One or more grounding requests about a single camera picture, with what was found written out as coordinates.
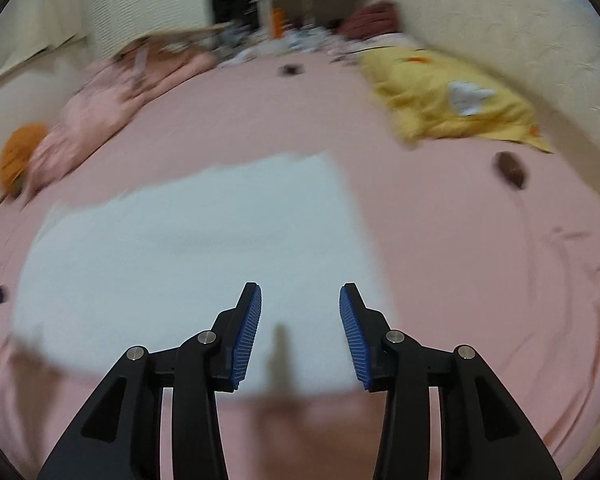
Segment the yellow blanket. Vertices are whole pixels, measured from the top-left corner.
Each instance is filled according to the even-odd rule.
[[[365,52],[361,67],[404,140],[477,136],[552,151],[531,103],[473,65],[432,50],[389,47]]]

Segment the orange stuffed toy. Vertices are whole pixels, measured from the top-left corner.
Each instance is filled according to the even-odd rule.
[[[46,124],[31,123],[11,134],[0,154],[0,185],[4,192],[20,194],[31,155],[46,133]]]

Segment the brown object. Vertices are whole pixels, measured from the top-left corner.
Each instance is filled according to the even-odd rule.
[[[494,165],[506,182],[517,189],[525,189],[526,169],[517,155],[511,152],[497,153]]]
[[[368,40],[391,32],[400,32],[400,16],[395,4],[389,0],[362,7],[340,27],[340,34],[350,40]]]
[[[300,75],[304,72],[304,66],[301,64],[288,64],[280,67],[280,75]]]

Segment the maroon cloth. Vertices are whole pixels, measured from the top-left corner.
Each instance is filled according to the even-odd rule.
[[[340,34],[350,40],[368,40],[391,32],[400,32],[400,16],[389,0],[358,9],[340,27]]]

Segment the white towel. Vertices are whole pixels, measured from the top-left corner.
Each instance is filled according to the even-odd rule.
[[[338,293],[394,310],[360,215],[326,155],[211,168],[48,215],[22,271],[13,333],[53,364],[104,375],[125,350],[174,348],[262,288],[240,393],[349,390]]]

